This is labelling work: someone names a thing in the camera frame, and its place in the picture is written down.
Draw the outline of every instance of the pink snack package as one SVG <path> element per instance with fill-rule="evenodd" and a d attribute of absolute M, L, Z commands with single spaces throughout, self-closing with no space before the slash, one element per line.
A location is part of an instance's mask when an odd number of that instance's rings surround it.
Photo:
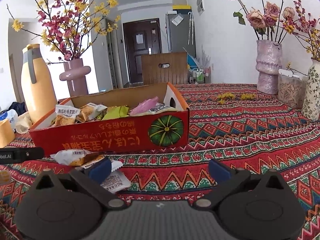
<path fill-rule="evenodd" d="M 152 99 L 148 99 L 143 101 L 142 103 L 140 103 L 137 107 L 135 107 L 134 109 L 132 109 L 129 112 L 130 116 L 134 116 L 136 114 L 142 114 L 148 110 L 150 110 L 151 108 L 154 108 L 156 106 L 156 104 L 158 103 L 159 98 L 155 97 Z"/>

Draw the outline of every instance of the brown door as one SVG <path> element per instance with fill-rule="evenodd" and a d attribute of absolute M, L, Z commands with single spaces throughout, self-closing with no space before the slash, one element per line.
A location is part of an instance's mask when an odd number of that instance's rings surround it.
<path fill-rule="evenodd" d="M 159 19 L 123 24 L 131 83 L 142 82 L 141 55 L 161 53 Z"/>

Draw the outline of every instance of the yellow cup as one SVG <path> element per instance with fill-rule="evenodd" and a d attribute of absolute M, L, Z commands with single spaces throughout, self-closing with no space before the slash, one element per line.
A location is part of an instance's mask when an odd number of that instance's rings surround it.
<path fill-rule="evenodd" d="M 15 138 L 8 119 L 0 121 L 0 148 L 7 146 Z"/>

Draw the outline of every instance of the white container lid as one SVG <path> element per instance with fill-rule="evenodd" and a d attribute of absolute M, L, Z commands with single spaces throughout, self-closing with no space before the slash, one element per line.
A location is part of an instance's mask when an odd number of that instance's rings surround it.
<path fill-rule="evenodd" d="M 287 76 L 287 77 L 299 78 L 301 81 L 307 80 L 307 76 L 300 74 L 300 73 L 292 73 L 291 70 L 279 69 L 279 74 Z"/>

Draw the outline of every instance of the table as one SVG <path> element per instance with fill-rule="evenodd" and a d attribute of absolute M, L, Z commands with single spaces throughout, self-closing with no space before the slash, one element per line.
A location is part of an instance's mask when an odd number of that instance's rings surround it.
<path fill-rule="evenodd" d="M 307 222 L 298 240 L 313 239 L 320 233 L 320 124 L 304 118 L 275 96 L 266 95 L 250 84 L 178 85 L 190 107 L 189 144 L 185 147 L 110 154 L 124 163 L 121 171 L 131 187 L 118 195 L 127 202 L 178 200 L 192 202 L 209 192 L 216 183 L 207 163 L 211 158 L 230 167 L 252 173 L 279 170 L 306 211 Z M 231 92 L 234 100 L 221 105 L 217 96 Z M 243 93 L 255 100 L 241 100 Z M 28 134 L 17 135 L 10 147 L 32 147 Z M 44 168 L 55 173 L 71 167 L 49 158 L 0 166 L 12 173 L 10 184 L 0 187 L 0 235 L 21 239 L 12 221 L 14 210 Z"/>

